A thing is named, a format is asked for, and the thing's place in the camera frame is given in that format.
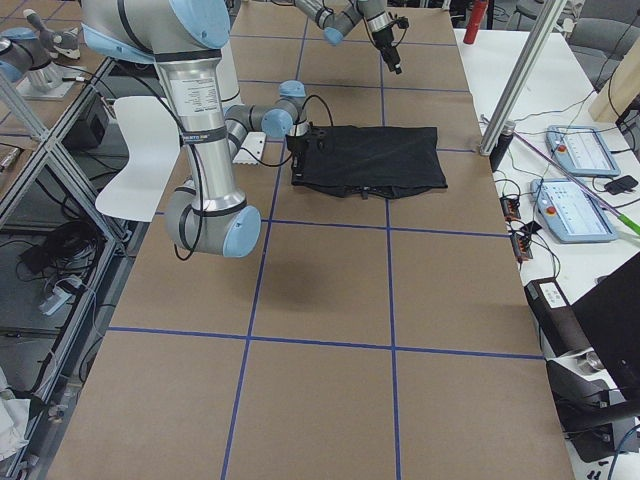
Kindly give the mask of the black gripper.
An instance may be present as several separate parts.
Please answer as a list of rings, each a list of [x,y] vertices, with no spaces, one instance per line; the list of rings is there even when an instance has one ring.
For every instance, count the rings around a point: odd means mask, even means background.
[[[378,15],[372,19],[372,39],[384,62],[390,63],[389,71],[399,75],[402,73],[402,68],[399,64],[401,59],[394,44],[394,26],[401,30],[407,30],[409,28],[409,20],[407,17],[398,15]]]
[[[296,124],[286,136],[286,146],[291,156],[293,173],[303,173],[307,152],[311,147],[321,151],[325,147],[327,127],[317,127],[312,123]]]

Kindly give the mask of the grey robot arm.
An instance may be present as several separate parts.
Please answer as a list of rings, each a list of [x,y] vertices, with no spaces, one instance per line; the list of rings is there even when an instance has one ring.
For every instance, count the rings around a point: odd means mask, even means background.
[[[231,24],[222,1],[84,1],[81,8],[91,49],[155,67],[189,150],[192,178],[175,190],[165,214],[175,247],[247,256],[259,239],[261,215],[237,187],[233,159],[252,131],[273,138],[303,133],[304,85],[281,83],[272,106],[223,106],[217,70]]]
[[[327,1],[272,1],[272,4],[294,7],[303,12],[333,46],[362,24],[369,42],[379,52],[388,70],[396,75],[402,73],[397,47],[409,28],[409,20],[388,11],[386,1],[349,1],[341,11],[331,7]]]

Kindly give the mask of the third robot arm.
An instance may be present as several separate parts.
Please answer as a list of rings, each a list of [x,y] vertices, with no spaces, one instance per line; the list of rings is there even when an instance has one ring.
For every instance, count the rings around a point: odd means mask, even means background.
[[[71,60],[80,58],[80,28],[52,30],[33,9],[25,9],[23,16],[30,28],[13,27],[1,32],[1,73],[26,99],[61,100],[75,75],[65,74],[65,67],[54,60],[60,55]]]

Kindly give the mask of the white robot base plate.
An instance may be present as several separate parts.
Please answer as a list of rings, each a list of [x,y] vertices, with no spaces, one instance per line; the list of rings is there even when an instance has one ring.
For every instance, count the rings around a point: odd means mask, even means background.
[[[250,132],[236,153],[233,163],[238,165],[259,165],[263,159],[266,146],[266,134],[263,132]]]

